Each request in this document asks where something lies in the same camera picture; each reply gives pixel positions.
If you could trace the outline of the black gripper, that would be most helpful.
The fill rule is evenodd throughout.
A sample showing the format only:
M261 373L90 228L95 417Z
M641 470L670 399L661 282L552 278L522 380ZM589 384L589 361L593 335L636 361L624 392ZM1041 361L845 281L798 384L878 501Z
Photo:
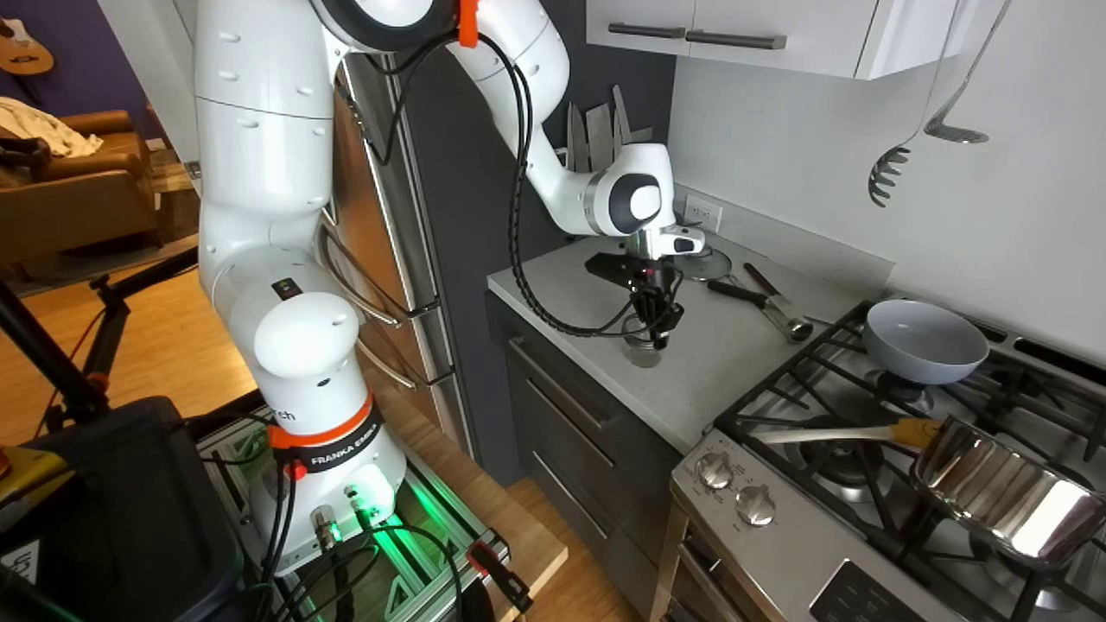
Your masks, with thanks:
M678 270L626 252L594 252L584 270L629 291L636 319L647 324L651 346L665 341L686 309L678 305Z

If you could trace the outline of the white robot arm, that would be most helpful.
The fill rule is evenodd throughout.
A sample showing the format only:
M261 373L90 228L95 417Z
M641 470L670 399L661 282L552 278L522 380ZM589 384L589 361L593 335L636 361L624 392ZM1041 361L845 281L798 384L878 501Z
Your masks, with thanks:
M361 373L361 319L323 267L334 198L334 73L361 52L401 60L443 46L469 77L552 225L624 238L632 257L694 257L673 218L661 142L597 174L557 158L543 121L572 60L538 0L197 0L202 282L263 401L269 465L252 488L261 569L284 578L393 515L408 461Z

